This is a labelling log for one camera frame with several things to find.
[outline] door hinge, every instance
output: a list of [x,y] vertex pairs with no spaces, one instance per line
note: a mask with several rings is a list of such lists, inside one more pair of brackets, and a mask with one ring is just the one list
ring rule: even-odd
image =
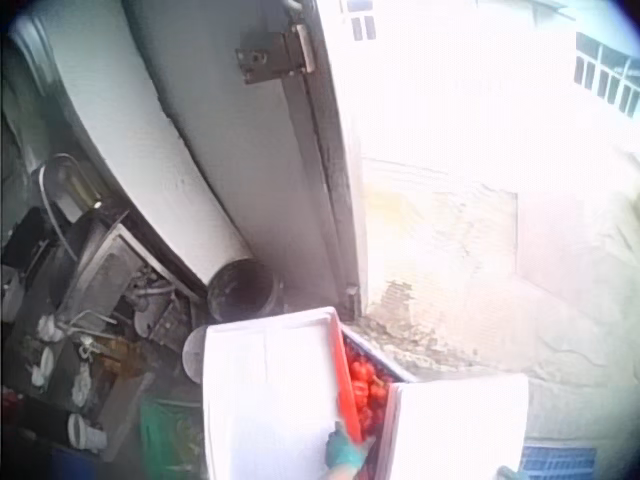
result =
[[236,57],[247,85],[315,70],[311,39],[302,24],[292,25],[288,32],[267,34],[259,48],[236,49]]

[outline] concrete ground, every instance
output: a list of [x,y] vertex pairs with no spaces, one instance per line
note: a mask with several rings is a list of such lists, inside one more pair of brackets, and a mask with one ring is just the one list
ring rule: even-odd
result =
[[[538,196],[416,165],[365,158],[363,176],[369,305],[356,330],[424,379],[525,372],[528,443],[596,446],[606,476],[624,465],[640,426],[632,204],[599,203],[594,220],[593,202],[531,207]],[[568,247],[554,236],[563,228]],[[576,278],[584,259],[593,278]]]

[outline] teal glove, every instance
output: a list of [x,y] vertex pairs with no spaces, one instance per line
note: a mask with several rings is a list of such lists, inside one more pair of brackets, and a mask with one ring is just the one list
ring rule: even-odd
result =
[[342,422],[336,422],[336,429],[329,434],[327,440],[324,463],[330,470],[336,467],[350,467],[357,472],[364,465],[374,440],[370,438],[362,445],[355,445],[345,432]]

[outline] black bucket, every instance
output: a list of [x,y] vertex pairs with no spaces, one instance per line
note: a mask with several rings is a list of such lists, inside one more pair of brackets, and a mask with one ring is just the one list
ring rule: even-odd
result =
[[236,260],[214,275],[207,305],[217,323],[280,315],[284,311],[282,282],[257,260]]

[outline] person's arm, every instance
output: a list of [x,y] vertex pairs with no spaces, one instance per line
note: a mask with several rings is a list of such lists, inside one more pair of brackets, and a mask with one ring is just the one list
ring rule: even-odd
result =
[[355,445],[340,422],[336,422],[335,431],[329,434],[324,462],[329,467],[326,480],[353,480],[367,459],[367,453],[373,438],[363,445]]
[[326,476],[326,480],[353,480],[358,470],[353,467],[341,465],[332,469]]

